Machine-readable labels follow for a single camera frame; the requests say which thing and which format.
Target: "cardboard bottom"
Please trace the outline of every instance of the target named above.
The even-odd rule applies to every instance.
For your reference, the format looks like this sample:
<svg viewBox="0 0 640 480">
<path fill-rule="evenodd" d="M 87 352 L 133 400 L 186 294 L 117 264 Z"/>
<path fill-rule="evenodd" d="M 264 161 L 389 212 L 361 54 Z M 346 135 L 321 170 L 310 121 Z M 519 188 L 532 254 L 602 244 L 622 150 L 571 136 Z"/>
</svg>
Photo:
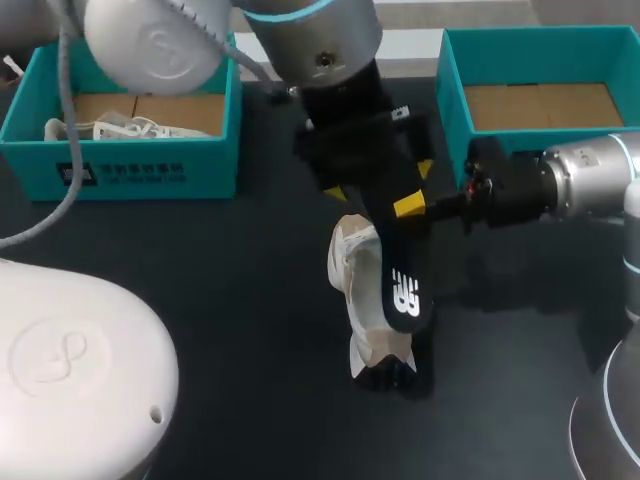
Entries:
<svg viewBox="0 0 640 480">
<path fill-rule="evenodd" d="M 109 110 L 128 117 L 144 117 L 158 125 L 188 128 L 214 137 L 223 133 L 225 95 L 136 97 L 125 94 L 79 94 L 75 98 L 78 123 L 94 122 Z"/>
<path fill-rule="evenodd" d="M 624 127 L 604 83 L 464 88 L 477 131 Z"/>
</svg>

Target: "robot logo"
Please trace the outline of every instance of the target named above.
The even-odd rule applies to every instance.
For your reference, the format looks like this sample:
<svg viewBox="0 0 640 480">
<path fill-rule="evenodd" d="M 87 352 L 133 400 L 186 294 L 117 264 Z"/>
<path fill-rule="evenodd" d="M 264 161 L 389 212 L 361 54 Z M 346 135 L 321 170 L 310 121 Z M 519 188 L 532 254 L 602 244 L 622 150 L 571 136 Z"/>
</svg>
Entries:
<svg viewBox="0 0 640 480">
<path fill-rule="evenodd" d="M 195 65 L 193 46 L 185 44 L 184 36 L 175 33 L 173 27 L 154 23 L 140 30 L 137 57 L 146 72 L 156 78 L 180 78 Z"/>
<path fill-rule="evenodd" d="M 13 383 L 26 395 L 67 398 L 86 393 L 103 381 L 110 353 L 95 325 L 47 319 L 18 334 L 8 365 Z"/>
</svg>

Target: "wire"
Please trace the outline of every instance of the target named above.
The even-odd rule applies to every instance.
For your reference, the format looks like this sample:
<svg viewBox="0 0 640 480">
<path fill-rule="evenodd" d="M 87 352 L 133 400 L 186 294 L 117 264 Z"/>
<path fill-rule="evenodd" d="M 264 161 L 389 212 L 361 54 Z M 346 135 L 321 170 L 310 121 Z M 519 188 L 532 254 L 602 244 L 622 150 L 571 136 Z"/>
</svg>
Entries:
<svg viewBox="0 0 640 480">
<path fill-rule="evenodd" d="M 220 36 L 216 32 L 211 31 L 209 26 L 198 18 L 198 14 L 190 9 L 187 5 L 182 3 L 180 0 L 160 1 L 171 8 L 171 10 L 173 10 L 174 12 L 180 14 L 180 16 L 185 18 L 194 27 L 200 30 L 207 37 L 209 42 L 223 55 L 231 58 L 236 63 L 242 65 L 251 73 L 253 73 L 268 94 L 273 95 L 281 93 L 281 89 L 275 85 L 275 82 L 273 82 L 273 80 L 271 80 L 271 77 L 269 77 L 269 74 L 262 65 L 256 62 L 246 53 L 238 50 L 236 47 L 231 45 L 225 38 L 220 38 Z"/>
<path fill-rule="evenodd" d="M 64 0 L 48 0 L 52 6 L 54 6 L 56 13 L 59 16 L 64 16 L 66 12 L 66 5 Z M 40 223 L 34 225 L 28 230 L 17 235 L 0 239 L 0 249 L 12 247 L 20 243 L 31 240 L 37 237 L 42 232 L 47 230 L 53 224 L 58 222 L 71 208 L 73 202 L 78 198 L 78 193 L 82 187 L 82 180 L 84 176 L 84 166 L 82 162 L 82 152 L 80 150 L 80 138 L 78 136 L 78 129 L 76 128 L 76 112 L 73 108 L 73 94 L 71 92 L 71 72 L 70 72 L 70 60 L 71 55 L 71 42 L 73 30 L 69 31 L 69 19 L 60 22 L 60 40 L 58 44 L 58 83 L 60 85 L 60 101 L 62 103 L 62 110 L 64 112 L 64 120 L 67 124 L 67 133 L 69 137 L 69 146 L 71 148 L 71 164 L 73 167 L 73 176 L 71 179 L 71 185 L 65 195 L 64 199 L 56 207 L 56 209 L 49 214 Z"/>
</svg>

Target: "new balance logo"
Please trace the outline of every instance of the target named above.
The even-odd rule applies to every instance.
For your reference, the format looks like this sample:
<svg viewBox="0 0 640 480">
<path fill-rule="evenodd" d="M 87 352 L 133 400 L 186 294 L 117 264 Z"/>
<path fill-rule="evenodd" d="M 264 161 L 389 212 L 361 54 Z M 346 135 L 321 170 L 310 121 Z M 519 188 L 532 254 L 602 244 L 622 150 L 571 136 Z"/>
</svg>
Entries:
<svg viewBox="0 0 640 480">
<path fill-rule="evenodd" d="M 401 274 L 395 268 L 393 279 L 398 282 L 393 287 L 393 303 L 400 313 L 408 313 L 412 317 L 420 315 L 420 297 L 418 296 L 418 281 Z"/>
</svg>

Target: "shoelace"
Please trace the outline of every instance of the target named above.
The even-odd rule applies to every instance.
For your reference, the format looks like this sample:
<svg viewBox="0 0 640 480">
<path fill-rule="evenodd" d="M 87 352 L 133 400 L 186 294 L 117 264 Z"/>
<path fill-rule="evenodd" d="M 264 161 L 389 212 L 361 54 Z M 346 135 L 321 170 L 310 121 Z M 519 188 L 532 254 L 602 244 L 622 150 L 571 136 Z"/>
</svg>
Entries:
<svg viewBox="0 0 640 480">
<path fill-rule="evenodd" d="M 132 130 L 141 137 L 145 137 L 149 132 L 154 133 L 156 138 L 171 137 L 171 130 L 169 130 L 168 127 L 158 125 L 156 122 L 149 120 L 148 118 L 135 117 L 133 118 L 133 121 L 145 122 L 144 127 L 140 126 L 138 123 L 130 123 L 126 126 L 127 130 Z"/>
</svg>

